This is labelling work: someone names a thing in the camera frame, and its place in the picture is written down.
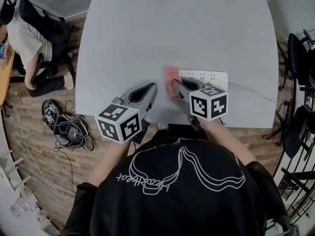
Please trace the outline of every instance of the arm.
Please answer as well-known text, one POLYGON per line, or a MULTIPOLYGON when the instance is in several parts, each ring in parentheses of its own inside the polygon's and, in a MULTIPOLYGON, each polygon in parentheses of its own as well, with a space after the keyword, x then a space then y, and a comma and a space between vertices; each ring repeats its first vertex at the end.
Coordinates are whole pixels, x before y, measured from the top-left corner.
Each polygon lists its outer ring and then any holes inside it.
POLYGON ((26 68, 26 74, 25 74, 25 80, 24 83, 26 87, 30 90, 35 90, 36 87, 31 84, 32 76, 34 75, 34 72, 36 70, 38 61, 38 53, 35 54, 35 56, 28 62, 27 68, 26 68))
POLYGON ((90 221, 97 187, 113 168, 128 154, 130 142, 120 145, 111 142, 99 163, 91 172, 88 182, 78 185, 73 208, 61 232, 62 236, 90 235, 90 221))
POLYGON ((123 145, 111 142, 103 157, 91 172, 88 183, 98 187, 109 175, 112 169, 127 157, 130 142, 123 145))
POLYGON ((257 161, 255 156, 239 141, 236 137, 218 120, 204 121, 199 120, 201 127, 211 142, 226 147, 233 152, 241 162, 246 166, 251 162, 257 161))
POLYGON ((4 56, 7 58, 7 57, 10 57, 10 54, 11 54, 11 45, 9 41, 7 41, 4 44, 4 56))

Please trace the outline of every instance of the pink object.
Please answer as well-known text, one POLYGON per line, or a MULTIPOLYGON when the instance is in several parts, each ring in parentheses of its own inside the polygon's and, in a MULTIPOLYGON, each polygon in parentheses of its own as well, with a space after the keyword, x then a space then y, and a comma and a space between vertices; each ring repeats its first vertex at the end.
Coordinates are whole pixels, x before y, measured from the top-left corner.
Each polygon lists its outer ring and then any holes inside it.
POLYGON ((169 66, 165 69, 165 78, 166 78, 166 87, 168 90, 168 94, 171 97, 177 97, 177 94, 174 92, 172 81, 178 80, 182 82, 182 78, 179 75, 178 67, 169 66))

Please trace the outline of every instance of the shoe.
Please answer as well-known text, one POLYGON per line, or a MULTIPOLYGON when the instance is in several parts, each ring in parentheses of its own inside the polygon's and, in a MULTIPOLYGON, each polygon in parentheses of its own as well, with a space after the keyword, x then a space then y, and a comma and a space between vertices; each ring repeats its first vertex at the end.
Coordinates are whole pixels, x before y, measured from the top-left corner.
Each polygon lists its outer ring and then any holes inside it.
POLYGON ((168 124, 167 123, 159 123, 157 125, 159 130, 168 130, 168 124))
POLYGON ((64 87, 68 90, 74 88, 73 77, 70 72, 67 72, 64 76, 64 87))

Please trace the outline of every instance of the power strip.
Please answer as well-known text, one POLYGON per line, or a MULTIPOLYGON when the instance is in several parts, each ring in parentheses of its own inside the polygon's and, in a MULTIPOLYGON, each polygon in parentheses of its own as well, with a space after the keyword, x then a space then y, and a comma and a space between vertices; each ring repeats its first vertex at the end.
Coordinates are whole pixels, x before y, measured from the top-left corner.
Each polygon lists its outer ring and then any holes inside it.
POLYGON ((181 70, 179 74, 183 78, 200 80, 204 83, 211 83, 228 91, 228 75, 224 72, 202 71, 202 70, 181 70))

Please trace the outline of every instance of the white shirt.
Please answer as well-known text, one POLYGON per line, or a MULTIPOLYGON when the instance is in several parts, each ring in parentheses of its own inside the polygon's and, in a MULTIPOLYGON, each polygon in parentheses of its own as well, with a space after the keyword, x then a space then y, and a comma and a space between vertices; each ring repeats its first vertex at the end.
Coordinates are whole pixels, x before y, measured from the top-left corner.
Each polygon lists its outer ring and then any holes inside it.
POLYGON ((18 8, 15 9, 12 21, 7 25, 7 31, 9 43, 20 55, 24 69, 36 53, 42 53, 44 61, 51 61, 53 53, 51 42, 47 41, 33 26, 23 21, 18 8))

